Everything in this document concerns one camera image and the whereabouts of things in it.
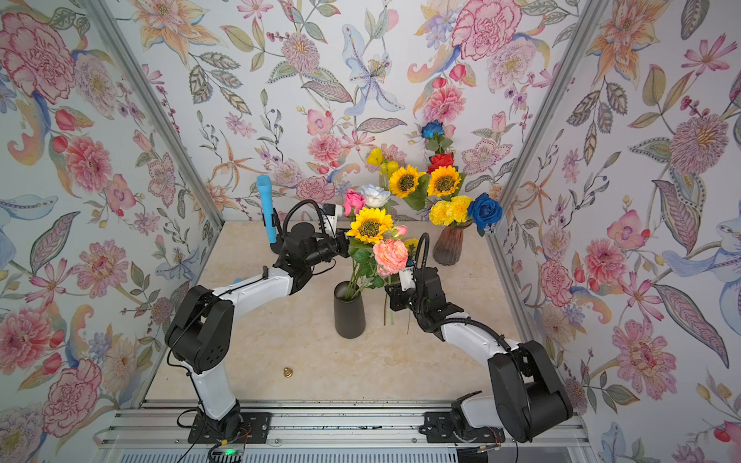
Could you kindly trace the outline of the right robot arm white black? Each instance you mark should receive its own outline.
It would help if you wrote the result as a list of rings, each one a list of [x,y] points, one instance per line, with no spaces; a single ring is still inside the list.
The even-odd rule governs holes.
[[[544,346],[509,340],[448,301],[437,269],[426,263],[428,248],[424,233],[399,281],[385,288],[390,307],[409,310],[422,331],[485,367],[491,393],[469,393],[447,412],[426,413],[420,432],[430,443],[524,444],[570,420],[573,405]]]

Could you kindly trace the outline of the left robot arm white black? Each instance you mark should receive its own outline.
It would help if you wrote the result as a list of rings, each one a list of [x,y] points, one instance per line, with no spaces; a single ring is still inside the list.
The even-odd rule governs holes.
[[[312,206],[317,226],[308,222],[289,225],[286,214],[282,246],[273,266],[242,282],[219,289],[201,285],[187,291],[166,334],[169,359],[184,368],[199,399],[195,426],[199,430],[191,443],[208,437],[217,441],[239,439],[244,426],[239,400],[233,394],[226,372],[235,321],[277,299],[298,293],[315,275],[315,267],[335,258],[349,257],[349,240],[337,226],[343,208],[319,206],[304,200],[294,210]]]

